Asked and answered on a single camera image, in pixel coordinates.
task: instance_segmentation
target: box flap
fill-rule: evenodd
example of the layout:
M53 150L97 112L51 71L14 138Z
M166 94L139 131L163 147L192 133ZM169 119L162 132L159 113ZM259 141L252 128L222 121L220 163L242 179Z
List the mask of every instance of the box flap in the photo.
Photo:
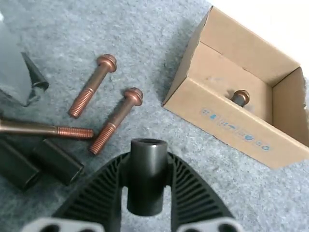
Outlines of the box flap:
M270 86L299 67L296 61L215 7L209 12L200 41Z
M305 96L305 80L298 68L273 88L273 125L309 146Z
M163 101L163 104L165 104L168 99L172 96L172 94L176 91L176 89L179 87L179 85L184 81L184 79L187 77L187 72L191 65L191 59L194 54L194 51L198 45L199 38L201 31L203 27L205 26L206 19L208 17L208 13L204 16L202 21L199 23L196 30L193 32L193 35L188 43L187 49L183 55L183 58L181 60L181 63L179 65L179 68L175 74L173 83L169 89L169 92L167 96L165 97L165 100Z

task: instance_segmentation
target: ribbed plastic surface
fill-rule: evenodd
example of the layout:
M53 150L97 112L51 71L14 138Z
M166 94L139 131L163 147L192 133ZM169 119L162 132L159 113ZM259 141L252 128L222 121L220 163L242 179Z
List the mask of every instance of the ribbed plastic surface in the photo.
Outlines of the ribbed plastic surface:
M97 222L107 232L120 231L122 187L119 182L119 165L123 156L120 155L103 166L54 216Z
M55 217L98 222L106 232L120 232L121 190L127 183L125 156L103 166L93 178L73 194ZM233 217L211 187L183 160L169 153L172 190L171 231L182 224L220 217Z
M182 159L173 159L172 228L180 225L220 217L233 217L211 187Z

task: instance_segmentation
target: copper bolt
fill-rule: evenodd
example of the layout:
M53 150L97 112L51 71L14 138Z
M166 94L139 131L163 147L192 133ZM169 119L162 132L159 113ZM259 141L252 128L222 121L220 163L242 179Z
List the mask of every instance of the copper bolt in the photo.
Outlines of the copper bolt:
M58 127L31 122L16 122L0 119L0 133L23 135L49 135L57 137L90 139L93 137L92 129Z
M104 147L106 142L111 138L120 123L131 111L133 106L140 106L143 102L143 92L138 88L131 88L125 91L125 102L121 105L119 111L108 120L105 127L103 127L100 135L90 146L89 151L97 155Z
M92 96L102 83L107 73L113 73L117 69L116 58L110 54L99 56L97 59L98 67L91 75L85 87L79 93L74 100L73 105L69 109L69 115L73 118L78 118L87 104L91 100Z
M237 105L244 107L249 103L250 95L246 90L237 90L231 100Z

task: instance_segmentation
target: hex bolt head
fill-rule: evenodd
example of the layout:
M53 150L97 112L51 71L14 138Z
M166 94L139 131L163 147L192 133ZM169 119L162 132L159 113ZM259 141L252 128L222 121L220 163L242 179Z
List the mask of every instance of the hex bolt head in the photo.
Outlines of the hex bolt head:
M249 95L248 91L246 91L246 90L237 90L234 93L231 100L234 103L236 103L237 105L244 107L246 104L249 103L250 95Z

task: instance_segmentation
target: mounting hole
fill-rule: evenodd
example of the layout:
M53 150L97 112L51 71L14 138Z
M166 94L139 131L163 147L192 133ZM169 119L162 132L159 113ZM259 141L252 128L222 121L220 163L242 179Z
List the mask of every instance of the mounting hole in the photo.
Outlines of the mounting hole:
M237 232L237 230L230 224L222 224L219 226L219 232Z
M200 231L198 231L198 230L196 230L196 229L187 229L187 230L185 230L184 232L200 232Z
M84 229L84 230L82 230L82 231L80 231L80 232L95 232L95 231L92 230L92 229Z
M40 232L59 232L59 231L60 227L56 224L45 226L43 229L40 230Z
M166 143L165 141L158 139L133 139L132 142L140 145L161 145Z

